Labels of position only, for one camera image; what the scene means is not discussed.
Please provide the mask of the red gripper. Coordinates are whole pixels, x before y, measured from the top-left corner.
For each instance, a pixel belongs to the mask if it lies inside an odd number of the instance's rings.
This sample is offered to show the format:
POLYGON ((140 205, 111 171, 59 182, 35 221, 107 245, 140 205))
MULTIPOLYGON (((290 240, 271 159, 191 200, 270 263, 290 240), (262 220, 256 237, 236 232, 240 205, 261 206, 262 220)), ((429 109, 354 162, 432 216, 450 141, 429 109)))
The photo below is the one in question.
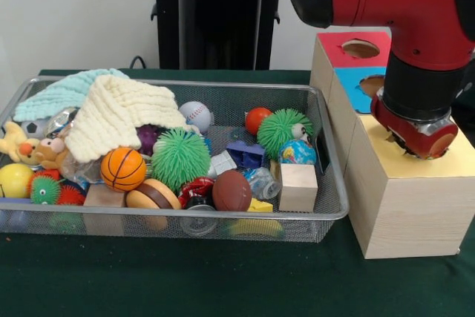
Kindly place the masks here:
POLYGON ((391 133, 406 153, 421 160, 432 160, 445 154, 458 134, 457 125, 448 112, 433 122, 413 122, 396 116, 382 102, 382 94, 375 94, 370 104, 373 117, 391 133))

